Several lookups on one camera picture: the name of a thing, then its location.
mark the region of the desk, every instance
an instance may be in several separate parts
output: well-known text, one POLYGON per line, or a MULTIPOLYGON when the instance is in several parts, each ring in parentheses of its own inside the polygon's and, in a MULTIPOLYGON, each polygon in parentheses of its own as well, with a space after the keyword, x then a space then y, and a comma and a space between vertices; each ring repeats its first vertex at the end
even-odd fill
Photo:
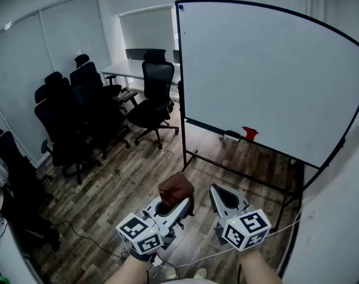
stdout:
MULTIPOLYGON (((3 230, 4 227, 0 226, 0 235, 3 230)), ((2 276, 8 278, 10 283, 43 284, 29 259, 22 254, 10 226, 7 226, 0 241, 0 272, 2 276)))
MULTIPOLYGON (((126 88, 129 91, 130 85, 127 78, 141 79, 144 80, 142 60, 122 60, 117 63, 107 66, 105 69, 101 70, 103 75, 117 75, 124 77, 124 82, 126 83, 126 88)), ((181 80, 180 66, 178 63, 174 63, 174 75, 172 80, 172 85, 177 86, 178 81, 181 80)))

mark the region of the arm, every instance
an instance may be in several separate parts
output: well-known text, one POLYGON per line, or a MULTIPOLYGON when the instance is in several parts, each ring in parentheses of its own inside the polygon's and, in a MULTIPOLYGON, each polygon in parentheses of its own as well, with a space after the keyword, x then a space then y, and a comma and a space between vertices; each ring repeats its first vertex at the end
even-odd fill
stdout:
POLYGON ((129 256, 121 268, 105 284, 144 284, 150 263, 129 256))
POLYGON ((258 249, 240 253, 239 262, 247 284, 282 284, 281 279, 267 265, 258 249))

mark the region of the brown cloth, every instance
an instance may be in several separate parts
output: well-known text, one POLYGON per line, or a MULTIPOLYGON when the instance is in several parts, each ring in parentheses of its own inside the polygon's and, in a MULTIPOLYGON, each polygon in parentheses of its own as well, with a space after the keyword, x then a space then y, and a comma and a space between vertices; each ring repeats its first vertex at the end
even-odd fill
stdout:
POLYGON ((177 204, 186 198, 190 198, 189 215, 194 215, 194 187, 183 173, 178 172, 158 185, 164 210, 168 213, 177 204))

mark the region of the fiducial marker cube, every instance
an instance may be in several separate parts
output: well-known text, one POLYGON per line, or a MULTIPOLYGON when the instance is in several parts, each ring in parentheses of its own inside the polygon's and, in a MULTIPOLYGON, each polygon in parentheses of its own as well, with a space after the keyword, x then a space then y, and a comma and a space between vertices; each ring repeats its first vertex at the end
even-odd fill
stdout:
POLYGON ((130 213, 116 226, 121 238, 139 254, 150 254, 163 245, 160 232, 130 213))
POLYGON ((239 251, 264 241, 271 228, 262 209, 226 221, 222 237, 239 251))

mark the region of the whiteboard frame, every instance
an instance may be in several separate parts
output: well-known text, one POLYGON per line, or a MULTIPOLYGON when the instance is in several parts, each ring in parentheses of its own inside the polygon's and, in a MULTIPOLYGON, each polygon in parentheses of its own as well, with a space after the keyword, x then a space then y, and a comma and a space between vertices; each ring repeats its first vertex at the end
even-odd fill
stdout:
MULTIPOLYGON (((321 25, 321 26, 323 26, 323 27, 325 27, 325 28, 327 28, 327 29, 329 29, 329 30, 331 30, 331 31, 333 31, 333 32, 335 32, 335 33, 341 35, 342 37, 346 38, 347 40, 349 40, 350 42, 354 43, 354 44, 355 44, 356 46, 358 46, 358 47, 359 47, 359 42, 356 41, 356 40, 354 40, 352 37, 348 36, 347 34, 343 33, 342 31, 339 31, 339 30, 336 29, 335 27, 332 27, 332 26, 330 26, 330 25, 328 25, 328 24, 326 24, 326 23, 324 23, 324 22, 322 22, 322 21, 319 21, 319 20, 317 20, 317 19, 314 19, 314 18, 312 18, 312 17, 309 17, 309 16, 307 16, 307 15, 304 15, 304 14, 301 14, 301 13, 298 13, 298 12, 295 12, 295 11, 291 11, 291 10, 289 10, 289 9, 285 9, 285 8, 281 8, 281 7, 276 7, 276 6, 273 6, 273 5, 262 4, 262 3, 251 2, 251 1, 238 1, 238 0, 177 0, 177 1, 175 1, 175 7, 176 7, 176 10, 177 10, 178 43, 179 43, 179 47, 180 47, 180 48, 179 48, 179 55, 180 55, 180 57, 179 57, 179 60, 180 60, 180 61, 179 61, 179 62, 180 62, 180 72, 181 72, 181 81, 182 81, 182 83, 181 83, 181 87, 182 87, 182 91, 181 91, 182 94, 181 94, 181 95, 182 95, 182 96, 180 96, 180 97, 182 97, 182 100, 181 100, 181 101, 182 101, 182 104, 181 104, 180 111, 181 111, 181 126, 182 126, 182 127, 181 127, 181 129, 182 129, 182 147, 183 147, 183 153, 184 153, 184 169, 188 166, 189 162, 191 161, 191 159, 192 159, 193 157, 199 157, 199 158, 201 158, 201 159, 203 159, 203 160, 205 160, 205 161, 207 161, 207 162, 213 163, 213 164, 215 164, 215 165, 217 165, 217 166, 220 166, 220 167, 222 167, 222 168, 224 168, 224 169, 230 170, 230 171, 232 171, 232 172, 238 174, 238 172, 235 171, 235 170, 229 169, 228 167, 225 167, 225 166, 223 166, 223 165, 221 165, 221 164, 219 164, 219 163, 216 163, 216 162, 214 162, 214 161, 211 161, 210 159, 204 158, 204 157, 200 156, 199 154, 197 154, 197 152, 193 153, 192 151, 189 151, 189 150, 186 149, 185 128, 184 128, 185 119, 190 120, 190 122, 191 122, 191 121, 194 122, 194 120, 192 120, 192 119, 190 119, 190 118, 187 118, 187 117, 186 117, 186 113, 185 113, 185 103, 184 103, 184 102, 185 102, 185 98, 184 98, 184 91, 183 91, 183 88, 184 88, 183 77, 184 77, 184 76, 183 76, 183 68, 182 68, 182 51, 181 51, 181 47, 182 47, 182 45, 181 45, 181 26, 180 26, 180 19, 179 19, 179 18, 180 18, 180 16, 179 16, 179 12, 180 12, 180 11, 179 11, 179 9, 178 9, 178 5, 179 5, 179 4, 186 4, 186 3, 194 3, 194 2, 201 2, 201 3, 202 3, 202 2, 231 3, 231 4, 242 4, 242 5, 250 5, 250 6, 254 6, 254 7, 261 7, 261 8, 267 8, 267 9, 273 9, 273 10, 275 10, 275 11, 285 12, 285 13, 287 13, 287 14, 294 15, 294 16, 297 16, 297 17, 300 17, 300 18, 309 20, 309 21, 311 21, 311 22, 314 22, 314 23, 316 23, 316 24, 319 24, 319 25, 321 25), (187 162, 186 153, 192 155, 192 157, 190 158, 189 162, 187 162)), ((308 187, 311 185, 311 183, 323 172, 323 170, 329 165, 329 163, 331 162, 331 160, 336 156, 337 152, 339 152, 339 149, 343 146, 343 144, 344 144, 344 142, 345 142, 345 136, 346 136, 347 133, 349 132, 349 130, 350 130, 350 128, 351 128, 351 126, 352 126, 354 120, 356 119, 356 116, 357 116, 358 112, 359 112, 359 104, 358 104, 358 107, 357 107, 357 109, 356 109, 356 111, 355 111, 355 113, 354 113, 354 115, 353 115, 353 117, 352 117, 350 123, 348 124, 347 129, 345 130, 345 132, 343 133, 342 137, 340 138, 340 141, 339 141, 338 144, 335 146, 335 148, 333 149, 332 153, 328 156, 328 158, 325 160, 325 162, 321 165, 321 167, 317 167, 317 166, 312 165, 312 164, 310 164, 310 163, 306 163, 305 161, 302 161, 302 160, 300 160, 300 159, 298 159, 298 158, 292 157, 292 156, 290 156, 290 155, 288 155, 288 154, 282 153, 282 152, 280 152, 280 151, 278 151, 278 150, 272 149, 272 148, 267 147, 267 146, 263 146, 263 145, 260 144, 260 143, 257 143, 257 142, 254 142, 254 141, 247 140, 247 139, 243 138, 243 140, 245 140, 245 141, 248 141, 248 142, 250 142, 250 143, 254 143, 254 144, 259 145, 259 146, 261 146, 261 147, 265 147, 265 148, 270 149, 270 150, 272 150, 272 151, 274 151, 274 152, 281 153, 281 154, 283 154, 283 155, 285 155, 285 156, 287 156, 287 157, 291 157, 292 159, 295 159, 295 160, 297 160, 297 161, 300 161, 300 162, 302 162, 302 163, 304 163, 304 164, 310 165, 310 166, 312 166, 312 167, 318 169, 318 171, 316 172, 316 174, 314 175, 314 177, 312 177, 311 180, 308 181, 308 183, 304 185, 304 187, 302 188, 302 191, 301 191, 298 195, 293 195, 293 197, 292 197, 289 201, 287 201, 286 203, 284 203, 283 207, 281 207, 281 211, 283 210, 283 208, 285 208, 287 205, 289 205, 289 204, 290 204, 293 200, 295 200, 296 198, 300 198, 300 200, 302 200, 303 191, 304 191, 306 188, 308 188, 308 187)), ((222 133, 222 132, 224 132, 223 130, 221 130, 221 129, 219 129, 219 128, 215 128, 215 127, 210 127, 210 128, 211 128, 211 129, 209 129, 209 130, 210 130, 210 131, 214 131, 215 133, 222 133)), ((245 174, 242 174, 242 173, 240 173, 240 174, 238 174, 238 175, 241 175, 241 176, 246 177, 246 175, 245 175, 245 174)))

